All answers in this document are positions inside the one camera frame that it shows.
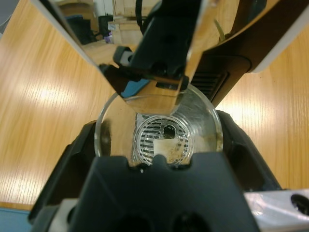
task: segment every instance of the metal strainer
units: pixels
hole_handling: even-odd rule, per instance
[[[192,152],[190,131],[181,119],[175,116],[137,115],[137,128],[134,133],[134,154],[140,162],[151,164],[156,153],[155,142],[173,140],[173,154],[166,155],[169,163],[180,164]]]

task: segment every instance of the black vent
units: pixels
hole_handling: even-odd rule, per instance
[[[198,88],[211,101],[226,77],[227,74],[225,72],[209,73],[197,71],[194,74],[191,84]]]

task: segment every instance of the drain grate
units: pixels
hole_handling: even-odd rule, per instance
[[[151,165],[155,155],[154,140],[176,138],[178,146],[183,145],[183,152],[181,157],[174,159],[172,163],[180,164],[191,155],[189,134],[187,126],[174,116],[151,116],[140,124],[135,133],[137,159]]]

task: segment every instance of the glass cup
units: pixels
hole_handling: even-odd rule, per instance
[[[136,97],[126,101],[136,101]],[[151,165],[158,154],[165,156],[167,163],[188,164],[196,152],[222,148],[219,117],[207,97],[192,85],[181,94],[171,115],[136,113],[115,93],[96,123],[96,155],[125,156],[130,166]]]

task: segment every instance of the wooden table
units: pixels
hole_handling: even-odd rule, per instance
[[[113,46],[107,46],[106,63]],[[309,27],[218,109],[247,132],[283,188],[309,188]],[[113,90],[27,0],[0,41],[0,206],[30,209],[65,146]]]

